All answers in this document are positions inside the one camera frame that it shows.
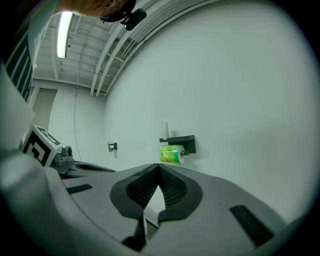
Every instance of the wire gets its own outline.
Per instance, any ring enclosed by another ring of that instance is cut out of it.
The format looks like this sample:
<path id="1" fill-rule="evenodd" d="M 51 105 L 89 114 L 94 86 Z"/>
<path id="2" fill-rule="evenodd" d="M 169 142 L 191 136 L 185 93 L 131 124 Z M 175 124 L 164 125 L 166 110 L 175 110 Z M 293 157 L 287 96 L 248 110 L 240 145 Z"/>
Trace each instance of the wire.
<path id="1" fill-rule="evenodd" d="M 91 23 L 91 26 L 89 28 L 89 30 L 86 30 L 86 29 L 78 29 L 78 30 L 86 30 L 88 32 L 87 36 L 86 36 L 86 39 L 85 39 L 85 42 L 84 42 L 84 45 L 82 47 L 82 51 L 81 51 L 81 54 L 80 54 L 80 61 L 79 61 L 79 73 L 78 73 L 78 77 L 76 79 L 76 89 L 75 89 L 75 98 L 74 98 L 74 110 L 73 110 L 73 126 L 74 126 L 74 136 L 75 136 L 75 144 L 76 144 L 76 148 L 78 149 L 78 154 L 79 154 L 79 158 L 80 158 L 80 161 L 82 162 L 81 160 L 81 155 L 80 155 L 80 150 L 79 150 L 79 146 L 78 146 L 78 140 L 77 140 L 77 132 L 76 132 L 76 102 L 77 102 L 77 96 L 78 96 L 78 87 L 79 87 L 79 77 L 80 77 L 80 72 L 81 72 L 81 65 L 82 65 L 82 56 L 83 56 L 83 53 L 84 53 L 84 49 L 87 45 L 87 41 L 88 41 L 88 38 L 89 38 L 89 34 L 90 34 L 90 31 L 92 29 L 92 27 L 94 26 L 94 23 L 95 23 L 95 18 L 93 19 L 92 23 Z"/>

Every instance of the fluorescent light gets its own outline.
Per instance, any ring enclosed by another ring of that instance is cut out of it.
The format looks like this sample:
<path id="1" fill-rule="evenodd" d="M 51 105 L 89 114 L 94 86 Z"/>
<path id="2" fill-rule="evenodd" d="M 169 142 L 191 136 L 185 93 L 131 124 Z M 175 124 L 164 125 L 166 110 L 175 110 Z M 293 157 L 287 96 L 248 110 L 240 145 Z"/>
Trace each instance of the fluorescent light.
<path id="1" fill-rule="evenodd" d="M 67 55 L 67 42 L 69 28 L 71 24 L 73 13 L 70 11 L 65 11 L 61 15 L 59 32 L 58 32 L 58 45 L 57 45 L 57 55 L 58 58 L 64 59 Z"/>

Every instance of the striped black panel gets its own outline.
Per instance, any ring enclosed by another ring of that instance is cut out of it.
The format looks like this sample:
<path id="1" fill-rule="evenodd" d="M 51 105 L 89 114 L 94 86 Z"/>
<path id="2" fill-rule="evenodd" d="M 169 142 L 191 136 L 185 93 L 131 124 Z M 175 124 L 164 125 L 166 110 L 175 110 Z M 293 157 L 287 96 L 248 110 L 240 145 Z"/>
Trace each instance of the striped black panel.
<path id="1" fill-rule="evenodd" d="M 21 93 L 25 101 L 28 100 L 30 95 L 33 77 L 33 67 L 29 52 L 28 28 L 29 23 L 26 22 L 11 40 L 8 54 L 3 58 L 6 71 L 12 83 Z"/>
<path id="2" fill-rule="evenodd" d="M 85 190 L 89 190 L 89 189 L 92 189 L 92 186 L 90 186 L 89 184 L 84 184 L 84 185 L 80 185 L 80 186 L 69 187 L 66 190 L 71 195 L 71 194 L 78 193 L 78 192 L 85 191 Z"/>
<path id="3" fill-rule="evenodd" d="M 230 211 L 257 247 L 274 237 L 244 205 L 234 206 Z"/>

